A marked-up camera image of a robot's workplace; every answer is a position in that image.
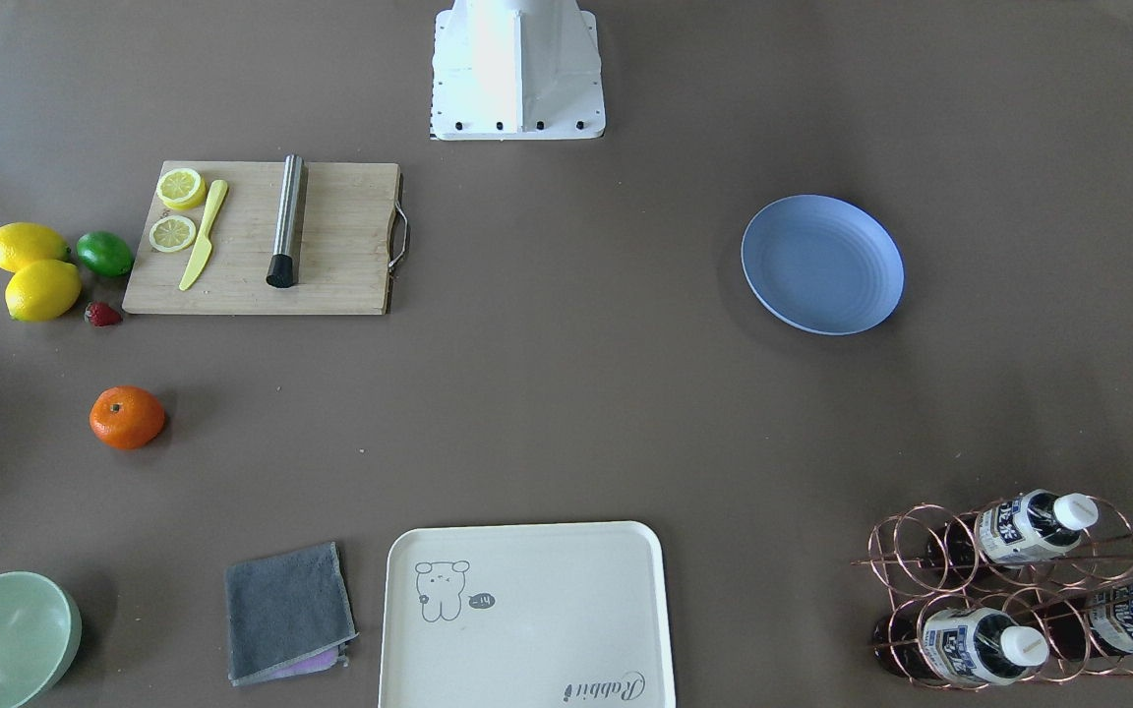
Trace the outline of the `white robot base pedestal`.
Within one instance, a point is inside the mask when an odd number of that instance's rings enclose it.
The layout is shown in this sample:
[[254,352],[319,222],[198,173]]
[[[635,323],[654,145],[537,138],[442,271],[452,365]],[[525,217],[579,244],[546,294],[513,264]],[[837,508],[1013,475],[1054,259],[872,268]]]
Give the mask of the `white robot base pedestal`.
[[454,1],[435,16],[435,140],[590,140],[606,131],[597,19],[576,1]]

